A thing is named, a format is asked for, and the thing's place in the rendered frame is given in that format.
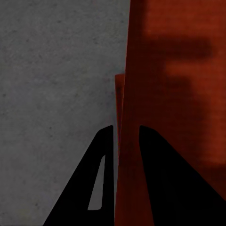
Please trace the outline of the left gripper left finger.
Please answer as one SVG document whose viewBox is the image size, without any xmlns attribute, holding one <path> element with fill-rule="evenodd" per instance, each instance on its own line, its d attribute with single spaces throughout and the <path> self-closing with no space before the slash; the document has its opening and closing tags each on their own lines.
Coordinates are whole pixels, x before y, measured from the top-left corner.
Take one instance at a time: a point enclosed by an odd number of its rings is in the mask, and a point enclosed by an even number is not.
<svg viewBox="0 0 226 226">
<path fill-rule="evenodd" d="M 102 208 L 88 210 L 103 156 Z M 114 226 L 113 125 L 96 134 L 43 226 Z"/>
</svg>

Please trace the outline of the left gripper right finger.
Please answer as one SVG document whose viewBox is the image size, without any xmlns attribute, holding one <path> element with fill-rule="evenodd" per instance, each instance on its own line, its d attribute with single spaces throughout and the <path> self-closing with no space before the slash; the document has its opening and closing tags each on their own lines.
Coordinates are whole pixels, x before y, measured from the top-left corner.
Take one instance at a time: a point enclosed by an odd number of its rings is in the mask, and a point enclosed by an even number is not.
<svg viewBox="0 0 226 226">
<path fill-rule="evenodd" d="M 154 226 L 226 226 L 226 201 L 156 130 L 139 146 Z"/>
</svg>

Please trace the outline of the storage box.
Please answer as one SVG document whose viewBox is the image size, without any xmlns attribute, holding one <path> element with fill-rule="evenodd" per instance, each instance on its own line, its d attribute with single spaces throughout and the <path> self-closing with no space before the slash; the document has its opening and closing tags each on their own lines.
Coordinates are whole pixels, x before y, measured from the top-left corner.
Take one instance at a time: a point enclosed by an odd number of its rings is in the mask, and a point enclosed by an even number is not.
<svg viewBox="0 0 226 226">
<path fill-rule="evenodd" d="M 130 0 L 114 226 L 154 226 L 140 125 L 226 201 L 226 0 Z"/>
<path fill-rule="evenodd" d="M 117 74 L 117 75 L 115 75 L 118 154 L 120 153 L 121 113 L 122 113 L 122 105 L 123 105 L 124 77 L 125 77 L 125 73 L 124 74 Z"/>
</svg>

